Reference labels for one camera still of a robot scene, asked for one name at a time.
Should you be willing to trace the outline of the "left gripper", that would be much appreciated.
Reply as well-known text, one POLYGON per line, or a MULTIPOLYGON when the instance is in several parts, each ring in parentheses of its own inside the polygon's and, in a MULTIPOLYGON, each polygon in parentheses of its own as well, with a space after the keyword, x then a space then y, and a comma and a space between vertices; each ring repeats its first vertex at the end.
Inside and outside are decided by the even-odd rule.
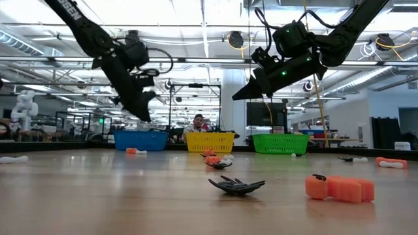
POLYGON ((93 68, 100 67, 112 87, 120 96, 123 108, 141 121, 151 121, 149 102, 157 95, 154 91, 143 91, 135 78, 123 64, 120 56, 103 55, 93 60, 93 68))

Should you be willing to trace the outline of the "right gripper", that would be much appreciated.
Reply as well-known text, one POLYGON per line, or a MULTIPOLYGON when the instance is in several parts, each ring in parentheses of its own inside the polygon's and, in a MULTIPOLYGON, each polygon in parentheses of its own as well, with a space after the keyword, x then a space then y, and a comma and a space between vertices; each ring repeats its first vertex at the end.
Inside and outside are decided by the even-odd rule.
POLYGON ((326 71, 327 68, 313 54, 303 54, 286 62, 273 61, 267 67, 258 69, 257 79, 251 76, 248 83, 238 90, 232 99, 237 101, 262 98, 263 95, 271 95, 313 74, 322 78, 326 71))

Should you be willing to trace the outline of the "blue plastic basket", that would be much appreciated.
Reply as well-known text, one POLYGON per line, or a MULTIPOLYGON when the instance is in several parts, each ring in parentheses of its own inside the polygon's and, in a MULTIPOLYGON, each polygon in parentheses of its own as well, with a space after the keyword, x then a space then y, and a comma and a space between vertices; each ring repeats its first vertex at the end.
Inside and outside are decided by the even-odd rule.
POLYGON ((163 151, 168 133, 158 131, 114 131, 115 148, 125 151, 136 148, 141 151, 163 151))

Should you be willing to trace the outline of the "green plastic basket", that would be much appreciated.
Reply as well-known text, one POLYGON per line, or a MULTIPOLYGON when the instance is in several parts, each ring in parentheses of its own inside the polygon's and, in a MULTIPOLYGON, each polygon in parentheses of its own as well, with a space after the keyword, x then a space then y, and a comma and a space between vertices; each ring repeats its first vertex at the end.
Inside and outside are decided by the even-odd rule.
POLYGON ((305 134, 255 134, 252 137, 255 151, 266 154, 303 154, 309 141, 305 134))

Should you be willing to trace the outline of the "black display screen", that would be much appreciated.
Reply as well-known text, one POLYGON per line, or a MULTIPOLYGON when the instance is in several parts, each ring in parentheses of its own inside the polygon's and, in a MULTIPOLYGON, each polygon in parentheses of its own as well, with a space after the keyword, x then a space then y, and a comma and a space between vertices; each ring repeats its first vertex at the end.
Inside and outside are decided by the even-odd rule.
POLYGON ((282 102, 247 102, 246 129, 267 129, 288 134, 287 107, 282 102))

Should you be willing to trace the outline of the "white column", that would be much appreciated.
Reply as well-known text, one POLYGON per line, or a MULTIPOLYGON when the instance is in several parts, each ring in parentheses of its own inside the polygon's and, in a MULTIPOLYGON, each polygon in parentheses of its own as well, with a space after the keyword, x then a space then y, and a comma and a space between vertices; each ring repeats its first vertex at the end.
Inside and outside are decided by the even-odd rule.
POLYGON ((234 101, 232 96, 246 85, 244 70, 225 69, 221 83, 221 122, 226 131, 234 131, 240 137, 234 145, 245 146, 246 101, 234 101))

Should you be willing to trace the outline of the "person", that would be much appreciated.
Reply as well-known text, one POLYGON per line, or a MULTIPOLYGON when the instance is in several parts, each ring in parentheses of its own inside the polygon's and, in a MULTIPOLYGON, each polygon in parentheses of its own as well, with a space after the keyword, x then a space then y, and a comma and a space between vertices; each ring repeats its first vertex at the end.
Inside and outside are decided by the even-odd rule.
POLYGON ((186 133, 205 133, 209 131, 209 127, 204 122, 202 114, 197 114, 190 126, 187 126, 184 129, 184 134, 186 133))

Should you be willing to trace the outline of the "yellow plastic basket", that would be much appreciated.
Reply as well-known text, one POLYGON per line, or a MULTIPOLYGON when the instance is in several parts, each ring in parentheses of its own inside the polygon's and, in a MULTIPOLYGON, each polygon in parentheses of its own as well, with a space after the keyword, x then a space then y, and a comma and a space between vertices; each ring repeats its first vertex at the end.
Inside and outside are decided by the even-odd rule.
POLYGON ((189 152, 213 150, 216 153, 230 153, 234 137, 234 133, 187 133, 187 148, 189 152))

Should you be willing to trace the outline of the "white robot figure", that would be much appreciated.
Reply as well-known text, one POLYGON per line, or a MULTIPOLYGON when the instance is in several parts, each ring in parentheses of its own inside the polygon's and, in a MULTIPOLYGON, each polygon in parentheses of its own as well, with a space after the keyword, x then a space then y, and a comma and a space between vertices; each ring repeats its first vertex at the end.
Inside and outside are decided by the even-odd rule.
POLYGON ((35 92, 23 90, 16 98, 17 102, 11 112, 9 127, 16 132, 28 131, 31 126, 31 118, 37 116, 39 112, 38 104, 33 102, 35 92))

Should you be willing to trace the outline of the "black partition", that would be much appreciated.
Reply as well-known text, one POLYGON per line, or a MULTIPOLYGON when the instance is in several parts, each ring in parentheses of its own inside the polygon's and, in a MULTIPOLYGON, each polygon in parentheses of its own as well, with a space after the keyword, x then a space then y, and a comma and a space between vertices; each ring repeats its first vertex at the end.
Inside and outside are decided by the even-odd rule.
POLYGON ((397 118, 371 117, 374 149, 394 149, 400 141, 401 132, 397 118))

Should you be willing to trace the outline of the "black stand frame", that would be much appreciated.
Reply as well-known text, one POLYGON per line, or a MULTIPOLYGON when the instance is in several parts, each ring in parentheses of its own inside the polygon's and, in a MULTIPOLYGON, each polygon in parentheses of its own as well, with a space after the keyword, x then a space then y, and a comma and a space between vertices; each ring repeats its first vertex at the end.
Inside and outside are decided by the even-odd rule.
POLYGON ((218 110, 218 118, 217 118, 217 124, 216 127, 218 129, 221 129, 221 85, 214 85, 214 84, 202 84, 202 83, 189 83, 189 84, 171 84, 169 85, 169 124, 167 125, 168 130, 171 131, 172 129, 172 108, 174 106, 184 106, 184 107, 195 107, 198 110, 202 110, 203 107, 210 107, 209 104, 202 104, 202 105, 194 105, 194 104, 173 104, 172 100, 176 97, 185 97, 185 98, 217 98, 219 104, 217 106, 214 106, 214 108, 217 108, 218 110), (192 95, 181 95, 179 92, 184 88, 193 88, 193 89, 203 89, 208 88, 212 94, 211 95, 205 95, 205 94, 192 94, 192 95))

